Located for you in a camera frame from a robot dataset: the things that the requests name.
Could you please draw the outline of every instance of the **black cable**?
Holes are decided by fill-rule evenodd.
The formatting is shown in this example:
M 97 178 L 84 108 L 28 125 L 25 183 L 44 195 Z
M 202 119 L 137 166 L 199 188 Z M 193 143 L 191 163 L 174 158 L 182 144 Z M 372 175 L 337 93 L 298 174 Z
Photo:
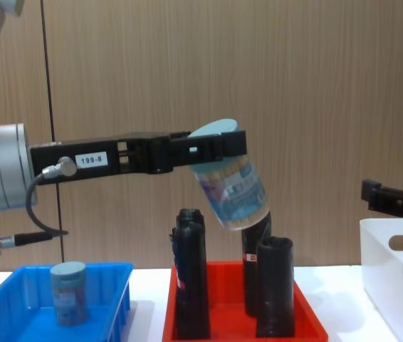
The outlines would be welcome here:
M 37 184 L 40 183 L 40 181 L 43 179 L 45 179 L 45 176 L 43 176 L 43 173 L 41 173 L 32 181 L 31 185 L 29 185 L 26 192 L 26 211 L 28 212 L 28 215 L 31 218 L 32 222 L 38 228 L 42 229 L 44 232 L 53 235 L 53 237 L 60 237 L 62 235 L 67 235 L 68 232 L 65 230 L 54 229 L 44 224 L 41 220 L 37 218 L 37 216 L 34 214 L 32 210 L 32 194 L 36 189 Z

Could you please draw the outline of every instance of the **black tube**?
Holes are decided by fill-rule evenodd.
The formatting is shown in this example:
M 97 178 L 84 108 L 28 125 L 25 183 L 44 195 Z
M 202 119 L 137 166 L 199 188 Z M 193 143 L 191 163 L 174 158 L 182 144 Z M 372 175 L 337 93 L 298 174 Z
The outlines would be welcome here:
M 177 268 L 178 339 L 210 338 L 204 219 L 197 209 L 182 209 L 170 235 Z
M 295 335 L 293 311 L 293 243 L 269 237 L 257 250 L 256 337 Z
M 35 244 L 36 242 L 48 241 L 53 238 L 51 233 L 38 232 L 28 234 L 15 234 L 15 246 L 24 246 L 25 244 Z
M 257 314 L 257 244 L 264 238 L 271 236 L 271 213 L 268 213 L 260 222 L 243 229 L 243 282 L 244 303 L 246 314 L 255 317 Z

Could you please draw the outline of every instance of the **jar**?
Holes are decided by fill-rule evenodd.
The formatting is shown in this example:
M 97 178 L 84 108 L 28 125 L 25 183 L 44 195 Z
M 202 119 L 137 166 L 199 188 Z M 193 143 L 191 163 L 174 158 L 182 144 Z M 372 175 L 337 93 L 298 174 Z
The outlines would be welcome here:
M 205 125 L 190 137 L 236 132 L 234 119 Z M 260 222 L 270 212 L 261 179 L 248 155 L 225 157 L 219 162 L 191 165 L 222 226 L 242 230 Z
M 86 265 L 70 261 L 50 270 L 56 321 L 62 326 L 73 326 L 88 317 L 85 299 Z

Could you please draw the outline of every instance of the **light blue lid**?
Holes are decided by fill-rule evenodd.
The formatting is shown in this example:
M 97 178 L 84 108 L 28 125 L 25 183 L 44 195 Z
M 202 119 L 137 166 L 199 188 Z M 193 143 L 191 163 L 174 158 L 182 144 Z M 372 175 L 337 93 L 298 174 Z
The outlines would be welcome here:
M 79 261 L 63 262 L 51 267 L 51 284 L 55 288 L 69 289 L 85 285 L 86 265 Z
M 199 137 L 202 135 L 211 135 L 211 134 L 222 134 L 228 132 L 236 132 L 239 129 L 238 123 L 234 119 L 221 119 L 217 121 L 213 121 L 203 127 L 200 127 L 198 130 L 194 131 L 189 137 Z M 213 172 L 218 169 L 222 169 L 226 167 L 228 164 L 232 163 L 238 157 L 228 157 L 224 158 L 221 162 L 208 162 L 204 164 L 196 164 L 191 165 L 192 171 L 195 173 L 206 173 Z

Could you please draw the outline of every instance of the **table surface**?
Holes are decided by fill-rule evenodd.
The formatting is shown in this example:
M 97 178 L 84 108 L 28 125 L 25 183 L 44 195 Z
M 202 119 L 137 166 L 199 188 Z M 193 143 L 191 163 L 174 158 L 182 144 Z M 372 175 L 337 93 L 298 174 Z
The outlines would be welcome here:
M 0 272 L 0 284 L 9 274 Z M 132 272 L 124 341 L 162 340 L 169 280 L 169 269 Z M 295 280 L 330 342 L 398 341 L 363 289 L 361 266 L 296 267 Z

